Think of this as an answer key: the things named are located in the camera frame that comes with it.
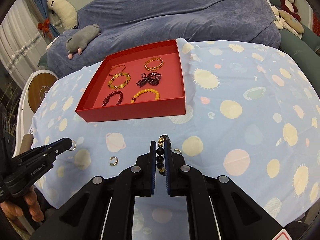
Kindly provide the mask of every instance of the polka dot sheet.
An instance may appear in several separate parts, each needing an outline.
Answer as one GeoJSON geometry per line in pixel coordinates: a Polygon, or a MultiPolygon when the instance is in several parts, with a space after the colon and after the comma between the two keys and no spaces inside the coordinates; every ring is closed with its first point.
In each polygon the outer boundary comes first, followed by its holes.
{"type": "MultiPolygon", "coordinates": [[[[319,198],[320,100],[308,79],[287,54],[261,44],[177,44],[185,115],[86,123],[75,108],[100,63],[54,84],[33,117],[33,147],[63,137],[77,147],[36,186],[59,208],[91,178],[117,176],[168,134],[187,164],[229,176],[281,225],[298,218],[319,198]]],[[[159,174],[155,192],[136,199],[133,239],[188,239],[185,198],[168,197],[159,174]]]]}

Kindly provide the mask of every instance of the human hand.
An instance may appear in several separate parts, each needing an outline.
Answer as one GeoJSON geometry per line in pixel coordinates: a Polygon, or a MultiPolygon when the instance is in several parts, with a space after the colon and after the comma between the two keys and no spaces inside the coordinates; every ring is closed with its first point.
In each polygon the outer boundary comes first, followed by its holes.
{"type": "MultiPolygon", "coordinates": [[[[32,219],[36,222],[41,222],[44,220],[44,215],[37,201],[37,195],[33,189],[34,186],[31,186],[28,193],[24,196],[24,199],[30,206],[29,212],[32,216],[32,219]]],[[[25,230],[24,226],[18,220],[18,217],[21,217],[23,215],[22,209],[20,207],[11,203],[10,201],[4,201],[3,203],[0,203],[0,207],[7,218],[9,218],[20,229],[25,230]]]]}

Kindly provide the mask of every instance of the black bead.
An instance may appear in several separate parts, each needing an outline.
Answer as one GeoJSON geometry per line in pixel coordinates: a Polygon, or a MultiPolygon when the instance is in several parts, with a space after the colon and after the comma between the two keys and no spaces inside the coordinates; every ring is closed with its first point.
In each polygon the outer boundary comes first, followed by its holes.
{"type": "Polygon", "coordinates": [[[163,149],[162,147],[159,147],[159,148],[157,149],[157,154],[158,154],[158,155],[163,155],[163,154],[164,154],[164,149],[163,149]]]}
{"type": "Polygon", "coordinates": [[[158,163],[163,163],[163,157],[160,156],[160,155],[158,155],[158,156],[157,156],[157,162],[158,162],[158,163]]]}
{"type": "Polygon", "coordinates": [[[158,169],[162,169],[164,167],[164,164],[163,163],[157,163],[157,168],[158,169]]]}

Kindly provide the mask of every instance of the screw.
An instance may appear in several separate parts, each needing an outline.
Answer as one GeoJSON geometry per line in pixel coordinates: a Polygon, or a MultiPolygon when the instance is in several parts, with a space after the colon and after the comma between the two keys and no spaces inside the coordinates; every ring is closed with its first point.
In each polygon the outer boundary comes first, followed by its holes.
{"type": "Polygon", "coordinates": [[[227,177],[227,176],[220,176],[219,177],[219,181],[221,182],[221,183],[227,183],[227,182],[229,182],[229,178],[227,177]]]}
{"type": "Polygon", "coordinates": [[[182,165],[180,167],[180,170],[183,171],[183,172],[188,172],[188,171],[191,170],[191,168],[188,165],[182,165]]]}
{"type": "Polygon", "coordinates": [[[134,173],[137,173],[137,172],[141,171],[141,168],[139,166],[132,166],[131,171],[134,173]]]}
{"type": "Polygon", "coordinates": [[[94,178],[92,179],[92,182],[93,182],[94,184],[100,184],[100,183],[102,182],[102,178],[99,177],[99,176],[94,177],[94,178]]]}

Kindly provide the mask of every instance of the red tray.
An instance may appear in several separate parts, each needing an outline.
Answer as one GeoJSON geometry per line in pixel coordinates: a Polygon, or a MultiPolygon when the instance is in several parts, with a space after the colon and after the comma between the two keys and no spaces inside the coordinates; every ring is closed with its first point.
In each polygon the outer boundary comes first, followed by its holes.
{"type": "MultiPolygon", "coordinates": [[[[159,61],[153,61],[148,64],[148,67],[154,67],[158,64],[159,61]]],[[[112,74],[121,70],[117,68],[112,71],[112,74]]],[[[114,80],[113,85],[119,85],[124,80],[125,77],[118,77],[114,80]]],[[[186,114],[183,76],[176,41],[151,43],[107,56],[84,91],[76,113],[87,122],[186,114]],[[141,88],[136,83],[141,80],[141,73],[146,75],[150,73],[144,68],[144,64],[152,57],[161,57],[164,61],[162,68],[156,70],[161,74],[160,82],[157,86],[151,86],[147,83],[141,88]],[[102,107],[105,97],[115,91],[108,87],[108,82],[111,79],[110,69],[119,64],[124,64],[126,66],[124,72],[131,76],[130,82],[120,89],[124,99],[121,105],[116,105],[119,95],[114,95],[108,104],[102,107]],[[136,93],[147,88],[158,90],[160,99],[155,100],[155,94],[149,92],[140,95],[134,103],[130,103],[136,93]]]]}

